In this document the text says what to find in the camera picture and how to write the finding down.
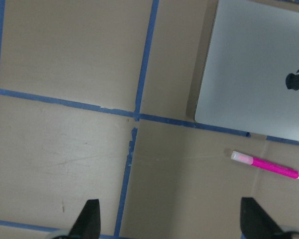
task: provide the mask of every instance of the beige floor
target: beige floor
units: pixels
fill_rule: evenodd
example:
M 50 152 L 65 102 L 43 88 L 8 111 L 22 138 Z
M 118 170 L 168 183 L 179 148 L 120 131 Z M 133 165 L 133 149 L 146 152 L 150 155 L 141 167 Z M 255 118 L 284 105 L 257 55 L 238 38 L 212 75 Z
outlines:
M 296 4 L 257 0 L 298 11 Z M 192 121 L 217 0 L 160 0 L 141 112 Z M 133 111 L 150 0 L 6 0 L 0 88 Z M 120 236 L 240 238 L 253 196 L 299 228 L 299 180 L 233 162 L 238 150 L 299 169 L 299 146 L 0 95 L 0 220 L 68 228 L 101 202 L 113 235 L 138 128 Z M 0 239 L 46 233 L 0 226 Z

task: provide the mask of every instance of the white marker cap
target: white marker cap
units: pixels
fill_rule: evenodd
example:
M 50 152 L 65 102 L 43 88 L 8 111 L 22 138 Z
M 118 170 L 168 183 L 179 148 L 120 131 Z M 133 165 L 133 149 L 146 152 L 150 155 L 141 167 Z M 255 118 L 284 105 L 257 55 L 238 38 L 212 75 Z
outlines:
M 252 156 L 245 155 L 243 153 L 239 153 L 236 151 L 233 151 L 233 153 L 231 155 L 231 159 L 242 162 L 242 163 L 246 163 L 249 165 L 252 165 L 252 163 L 254 162 L 254 159 Z

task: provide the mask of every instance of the pink highlighter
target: pink highlighter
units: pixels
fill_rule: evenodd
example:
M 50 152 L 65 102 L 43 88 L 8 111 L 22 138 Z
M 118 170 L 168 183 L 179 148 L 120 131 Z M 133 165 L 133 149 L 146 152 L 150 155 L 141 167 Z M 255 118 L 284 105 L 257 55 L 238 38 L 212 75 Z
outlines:
M 245 155 L 243 153 L 239 153 L 236 151 L 233 151 L 232 155 L 231 155 L 231 159 L 242 162 L 242 163 L 246 163 L 258 168 L 262 168 L 274 173 L 278 173 L 290 178 L 294 178 L 294 179 L 299 179 L 299 172 L 295 171 L 291 168 L 287 168 L 284 166 L 281 166 L 279 164 L 275 164 L 275 163 L 271 163 L 268 161 L 265 161 L 263 159 L 259 159 L 259 158 L 254 158 L 252 156 L 249 155 Z

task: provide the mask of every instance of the silver laptop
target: silver laptop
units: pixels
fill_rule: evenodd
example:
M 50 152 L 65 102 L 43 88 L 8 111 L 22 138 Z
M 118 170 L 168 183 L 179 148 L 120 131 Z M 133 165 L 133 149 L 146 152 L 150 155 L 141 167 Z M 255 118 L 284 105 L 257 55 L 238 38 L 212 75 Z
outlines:
M 299 13 L 220 0 L 198 123 L 299 141 Z

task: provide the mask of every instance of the apple logo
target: apple logo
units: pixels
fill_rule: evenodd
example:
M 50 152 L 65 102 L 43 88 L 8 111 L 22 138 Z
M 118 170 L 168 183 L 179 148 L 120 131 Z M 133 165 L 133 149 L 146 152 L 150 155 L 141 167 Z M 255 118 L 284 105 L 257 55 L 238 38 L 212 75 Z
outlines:
M 290 73 L 286 77 L 286 86 L 288 90 L 293 89 L 295 91 L 299 90 L 299 70 L 297 70 L 296 74 Z

